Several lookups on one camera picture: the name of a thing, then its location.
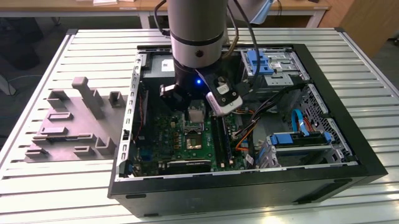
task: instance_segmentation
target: floor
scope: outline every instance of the floor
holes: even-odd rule
[[[18,122],[19,116],[29,103],[30,97],[41,77],[35,75],[43,75],[47,66],[51,62],[54,54],[59,48],[59,45],[65,39],[66,32],[70,28],[78,29],[126,29],[126,28],[142,28],[138,17],[89,17],[89,18],[62,18],[62,25],[55,26],[50,18],[38,18],[38,23],[45,34],[45,39],[34,44],[37,53],[41,57],[41,65],[35,68],[21,71],[17,70],[2,58],[0,58],[0,73],[9,80],[27,75],[33,77],[25,77],[11,82],[18,89],[15,96],[7,96],[0,92],[0,149],[6,143],[7,136],[10,135],[13,128]],[[374,63],[382,70],[384,74],[389,77],[397,88],[399,88],[399,47],[394,45],[394,41],[388,41],[381,52],[373,59]]]

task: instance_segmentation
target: motherboard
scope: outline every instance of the motherboard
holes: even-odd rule
[[[235,151],[235,115],[205,116],[194,123],[185,114],[161,115],[153,124],[154,138],[138,148],[141,176],[245,169],[245,154]]]

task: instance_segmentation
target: white desk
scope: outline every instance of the white desk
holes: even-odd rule
[[[166,223],[370,223],[399,219],[399,93],[346,34],[334,29],[256,29],[260,43],[305,43],[385,164],[389,175],[322,203],[166,216]],[[248,30],[241,42],[250,42]],[[130,88],[138,45],[170,44],[155,29],[79,30],[67,35],[0,152],[0,223],[133,223],[107,198],[113,160],[26,163],[50,89],[87,76],[102,95]]]

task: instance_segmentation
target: slotted aluminum surface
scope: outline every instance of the slotted aluminum surface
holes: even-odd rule
[[[107,198],[113,160],[23,162],[50,107],[51,89],[86,76],[102,95],[129,91],[138,45],[170,44],[158,30],[79,30],[67,35],[2,150],[0,223],[369,223],[399,219],[398,91],[346,34],[334,29],[256,29],[260,43],[305,43],[389,175],[322,203],[138,219]],[[241,43],[252,43],[241,30]]]

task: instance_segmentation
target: white label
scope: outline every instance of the white label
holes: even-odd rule
[[[162,71],[175,71],[174,59],[162,61]]]
[[[121,10],[137,10],[138,8],[137,7],[121,7],[119,9]]]
[[[225,93],[229,92],[230,88],[227,86],[227,84],[223,84],[222,86],[219,86],[218,88],[218,92],[223,95]]]
[[[282,67],[281,63],[272,63],[270,66],[273,68],[281,68]]]
[[[250,156],[250,154],[248,154],[246,160],[249,161],[249,163],[252,163],[252,165],[254,164],[254,158]]]

